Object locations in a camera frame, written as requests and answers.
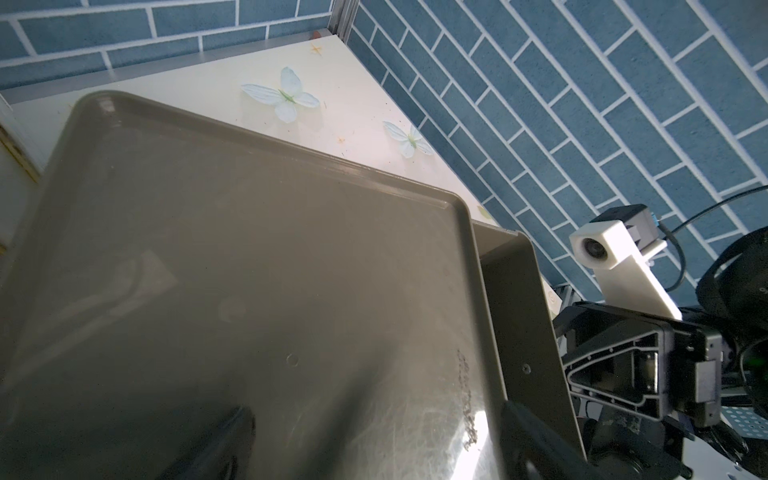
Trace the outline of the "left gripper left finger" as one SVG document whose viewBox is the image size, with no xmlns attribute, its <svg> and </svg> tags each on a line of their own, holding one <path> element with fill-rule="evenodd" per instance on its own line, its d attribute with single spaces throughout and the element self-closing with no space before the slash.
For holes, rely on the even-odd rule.
<svg viewBox="0 0 768 480">
<path fill-rule="evenodd" d="M 256 423 L 248 407 L 237 407 L 172 462 L 159 479 L 245 479 Z"/>
</svg>

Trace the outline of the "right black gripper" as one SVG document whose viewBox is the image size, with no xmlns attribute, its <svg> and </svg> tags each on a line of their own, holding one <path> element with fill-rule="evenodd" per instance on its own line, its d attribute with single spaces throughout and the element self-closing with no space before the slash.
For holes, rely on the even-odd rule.
<svg viewBox="0 0 768 480">
<path fill-rule="evenodd" d="M 554 319 L 567 340 L 561 362 L 569 393 L 649 420 L 674 410 L 695 427 L 721 422 L 723 376 L 739 352 L 721 317 L 675 322 L 581 302 Z"/>
</svg>

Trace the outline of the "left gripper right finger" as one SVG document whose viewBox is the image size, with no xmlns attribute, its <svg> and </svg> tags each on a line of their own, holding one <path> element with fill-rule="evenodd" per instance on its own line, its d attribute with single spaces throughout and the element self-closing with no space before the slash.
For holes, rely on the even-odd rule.
<svg viewBox="0 0 768 480">
<path fill-rule="evenodd" d="M 500 450 L 507 479 L 602 479 L 582 454 L 519 402 L 503 406 Z"/>
</svg>

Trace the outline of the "olive top drawer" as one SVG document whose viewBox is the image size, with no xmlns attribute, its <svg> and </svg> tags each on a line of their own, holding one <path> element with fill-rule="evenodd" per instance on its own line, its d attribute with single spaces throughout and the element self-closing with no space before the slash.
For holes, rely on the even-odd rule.
<svg viewBox="0 0 768 480">
<path fill-rule="evenodd" d="M 581 439 L 534 247 L 520 232 L 472 223 L 507 398 L 581 458 Z"/>
</svg>

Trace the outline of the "olive drawer cabinet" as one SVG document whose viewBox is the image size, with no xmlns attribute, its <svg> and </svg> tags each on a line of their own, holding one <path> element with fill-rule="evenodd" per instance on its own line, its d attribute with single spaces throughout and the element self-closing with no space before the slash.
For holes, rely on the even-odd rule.
<svg viewBox="0 0 768 480">
<path fill-rule="evenodd" d="M 245 479 L 499 479 L 503 400 L 473 229 L 37 234 L 2 265 L 5 479 L 159 479 L 241 406 Z"/>
</svg>

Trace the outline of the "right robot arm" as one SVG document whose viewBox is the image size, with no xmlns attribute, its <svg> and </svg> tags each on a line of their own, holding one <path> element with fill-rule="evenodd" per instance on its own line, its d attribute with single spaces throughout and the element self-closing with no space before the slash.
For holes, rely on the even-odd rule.
<svg viewBox="0 0 768 480">
<path fill-rule="evenodd" d="M 703 441 L 758 477 L 767 440 L 726 420 L 726 406 L 767 414 L 767 232 L 736 240 L 683 308 L 647 258 L 671 233 L 637 221 L 596 220 L 572 237 L 599 277 L 605 302 L 579 302 L 555 320 L 567 342 L 570 394 L 600 413 L 580 422 L 588 462 L 608 479 L 689 479 L 686 441 Z"/>
</svg>

